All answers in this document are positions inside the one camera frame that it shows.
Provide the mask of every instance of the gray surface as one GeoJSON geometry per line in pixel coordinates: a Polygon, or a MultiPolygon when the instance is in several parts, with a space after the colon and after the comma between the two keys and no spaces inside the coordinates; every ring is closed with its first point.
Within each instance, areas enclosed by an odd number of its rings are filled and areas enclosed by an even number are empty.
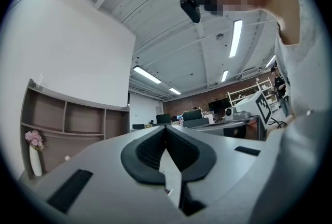
{"type": "MultiPolygon", "coordinates": [[[[276,219],[288,210],[312,183],[329,148],[331,114],[332,111],[311,113],[309,116],[297,118],[296,122],[288,126],[281,140],[278,162],[259,196],[250,223],[266,223],[271,218],[276,219]]],[[[324,169],[330,169],[327,160],[324,169]]]]}
{"type": "MultiPolygon", "coordinates": [[[[212,205],[209,205],[206,209],[202,210],[198,214],[191,216],[189,218],[190,224],[248,223],[259,194],[263,190],[265,183],[272,172],[272,168],[278,155],[283,131],[284,129],[278,129],[272,132],[265,142],[261,153],[251,166],[250,170],[248,170],[248,172],[245,173],[245,175],[237,183],[234,183],[233,186],[222,197],[218,198],[212,205]]],[[[260,141],[250,142],[261,144],[264,143],[260,141]]]]}
{"type": "MultiPolygon", "coordinates": [[[[166,196],[164,186],[137,183],[124,170],[120,161],[121,151],[126,144],[157,128],[139,130],[87,147],[46,175],[36,185],[35,191],[46,200],[77,169],[84,169],[93,172],[94,175],[68,212],[68,215],[77,221],[167,223],[185,219],[183,213],[166,196]]],[[[220,137],[177,126],[175,128],[183,132],[190,131],[194,138],[209,144],[217,153],[217,162],[209,175],[204,180],[188,184],[192,197],[208,205],[208,208],[234,188],[258,159],[256,156],[237,152],[234,149],[237,146],[262,149],[265,145],[265,142],[260,141],[220,137]]],[[[204,214],[208,208],[190,218],[204,214]]]]}
{"type": "Polygon", "coordinates": [[[215,123],[215,124],[208,124],[208,125],[203,125],[201,127],[193,127],[192,129],[197,131],[197,132],[203,132],[207,134],[213,134],[213,135],[220,135],[220,136],[225,136],[224,135],[224,128],[236,128],[240,127],[243,125],[246,125],[252,120],[257,120],[257,140],[264,140],[265,139],[265,134],[266,130],[264,129],[264,126],[261,122],[261,119],[258,115],[256,116],[251,116],[247,118],[246,120],[241,120],[241,121],[224,121],[222,123],[215,123]]]}
{"type": "Polygon", "coordinates": [[[183,127],[185,127],[185,128],[193,128],[193,127],[197,127],[197,126],[204,125],[204,124],[209,124],[208,118],[183,121],[183,127]]]}
{"type": "Polygon", "coordinates": [[[77,169],[93,172],[68,215],[80,223],[166,223],[184,218],[164,186],[137,183],[122,167],[120,154],[148,128],[93,144],[45,176],[35,187],[48,199],[77,169]]]}
{"type": "Polygon", "coordinates": [[[218,135],[192,130],[191,136],[209,144],[217,153],[217,161],[204,180],[188,183],[193,199],[211,205],[232,188],[250,169],[257,157],[235,151],[238,146],[263,149],[265,142],[218,135]]]}
{"type": "Polygon", "coordinates": [[[240,127],[240,126],[243,126],[246,124],[247,124],[247,122],[244,122],[244,121],[228,122],[228,123],[219,123],[219,124],[210,125],[210,126],[197,127],[197,128],[192,128],[192,129],[197,132],[224,136],[224,128],[236,128],[236,127],[240,127]]]}

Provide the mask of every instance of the white shelving unit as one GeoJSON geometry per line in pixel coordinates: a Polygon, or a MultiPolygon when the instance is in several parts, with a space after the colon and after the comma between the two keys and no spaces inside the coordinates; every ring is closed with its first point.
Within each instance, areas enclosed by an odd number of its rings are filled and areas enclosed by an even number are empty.
{"type": "Polygon", "coordinates": [[[262,91],[265,98],[267,100],[271,99],[274,97],[274,100],[272,102],[269,103],[269,106],[271,108],[272,111],[275,111],[277,109],[279,109],[279,103],[276,99],[276,95],[273,95],[273,94],[270,94],[269,92],[273,89],[273,85],[272,85],[272,82],[270,80],[270,78],[268,78],[267,80],[263,81],[263,82],[256,82],[255,85],[253,86],[250,86],[250,87],[247,87],[245,89],[241,89],[241,90],[238,90],[238,91],[235,91],[235,92],[227,92],[227,96],[228,96],[228,99],[229,99],[229,102],[232,106],[235,106],[235,104],[238,102],[238,101],[241,101],[243,100],[244,98],[246,97],[251,97],[253,94],[251,95],[247,95],[247,96],[243,96],[241,98],[238,98],[238,99],[232,99],[232,96],[236,95],[236,94],[240,94],[241,92],[244,92],[244,91],[247,91],[247,90],[250,90],[250,89],[255,89],[257,88],[258,90],[262,91]],[[268,87],[266,88],[262,88],[261,85],[267,85],[268,87]]]}

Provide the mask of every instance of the fluorescent light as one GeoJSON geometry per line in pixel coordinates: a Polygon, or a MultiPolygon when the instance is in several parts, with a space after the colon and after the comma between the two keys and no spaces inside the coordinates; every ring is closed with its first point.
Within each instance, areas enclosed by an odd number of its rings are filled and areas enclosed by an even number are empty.
{"type": "Polygon", "coordinates": [[[181,93],[178,92],[176,89],[171,88],[170,91],[173,91],[175,94],[180,95],[181,93]]]}
{"type": "Polygon", "coordinates": [[[239,46],[239,41],[240,41],[240,36],[241,36],[241,30],[242,30],[242,20],[237,20],[234,21],[233,25],[233,39],[232,39],[232,45],[230,47],[230,53],[229,57],[235,56],[238,46],[239,46]]]}
{"type": "Polygon", "coordinates": [[[225,70],[223,73],[222,82],[224,82],[226,80],[227,74],[228,74],[228,70],[225,70]]]}
{"type": "Polygon", "coordinates": [[[274,60],[274,58],[275,58],[275,55],[271,58],[270,62],[268,62],[268,64],[265,66],[265,68],[268,67],[270,65],[270,63],[272,63],[272,61],[274,60]]]}
{"type": "Polygon", "coordinates": [[[136,71],[137,73],[140,73],[142,76],[145,76],[147,77],[148,79],[152,80],[153,82],[159,84],[161,83],[161,81],[154,77],[153,75],[151,75],[148,71],[145,71],[144,69],[142,69],[141,67],[139,67],[138,65],[135,66],[134,68],[134,71],[136,71]]]}

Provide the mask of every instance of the shelf compartment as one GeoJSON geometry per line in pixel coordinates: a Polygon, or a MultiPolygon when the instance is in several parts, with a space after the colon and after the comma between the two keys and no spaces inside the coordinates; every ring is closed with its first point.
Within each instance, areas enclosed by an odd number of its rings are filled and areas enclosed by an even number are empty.
{"type": "Polygon", "coordinates": [[[60,137],[60,138],[68,138],[70,139],[68,136],[76,136],[76,137],[79,137],[79,136],[82,136],[82,137],[88,137],[88,136],[103,136],[104,134],[102,133],[87,133],[87,132],[80,132],[80,133],[67,133],[67,132],[62,132],[62,131],[59,131],[59,130],[53,130],[53,129],[49,129],[48,127],[43,127],[41,125],[39,126],[36,126],[36,125],[30,125],[30,124],[27,124],[27,123],[21,123],[23,126],[25,127],[29,127],[31,128],[31,130],[37,130],[38,132],[39,131],[44,131],[44,132],[49,132],[49,133],[53,133],[53,134],[57,134],[59,135],[65,135],[65,137],[60,137]]]}
{"type": "Polygon", "coordinates": [[[62,131],[65,101],[46,96],[33,89],[26,90],[22,122],[62,131]]]}
{"type": "Polygon", "coordinates": [[[67,103],[64,132],[66,134],[103,134],[104,109],[67,103]]]}
{"type": "MultiPolygon", "coordinates": [[[[29,127],[22,126],[22,133],[29,131],[29,127]]],[[[57,166],[65,162],[65,156],[70,156],[71,158],[81,152],[86,147],[97,143],[101,140],[100,137],[94,138],[83,138],[83,140],[77,140],[78,136],[65,136],[60,134],[55,134],[46,131],[39,131],[40,135],[43,138],[44,148],[39,152],[39,159],[41,163],[41,169],[43,174],[48,173],[55,169],[57,166]]],[[[24,146],[25,152],[28,155],[28,167],[26,171],[30,178],[34,178],[34,174],[29,161],[29,143],[25,141],[24,146]]]]}
{"type": "Polygon", "coordinates": [[[232,102],[238,102],[238,101],[241,101],[241,100],[245,99],[246,97],[251,97],[252,95],[253,95],[253,94],[250,94],[250,95],[247,95],[247,96],[243,96],[243,97],[241,97],[241,98],[239,98],[239,99],[232,100],[232,102]]]}
{"type": "Polygon", "coordinates": [[[129,112],[106,110],[105,138],[113,138],[129,133],[129,112]]]}

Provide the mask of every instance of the desk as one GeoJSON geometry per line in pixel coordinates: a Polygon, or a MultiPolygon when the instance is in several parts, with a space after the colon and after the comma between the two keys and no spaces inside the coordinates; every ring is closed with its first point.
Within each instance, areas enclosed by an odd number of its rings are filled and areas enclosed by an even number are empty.
{"type": "Polygon", "coordinates": [[[201,125],[193,127],[192,129],[198,132],[213,134],[213,135],[224,135],[225,128],[237,128],[243,125],[247,125],[250,121],[257,121],[257,137],[256,140],[264,141],[266,137],[266,130],[261,122],[261,119],[258,115],[251,116],[250,118],[243,120],[233,120],[233,121],[223,121],[221,123],[201,125]]]}
{"type": "Polygon", "coordinates": [[[209,124],[208,118],[200,118],[196,120],[183,121],[183,127],[193,128],[201,125],[209,124]]]}

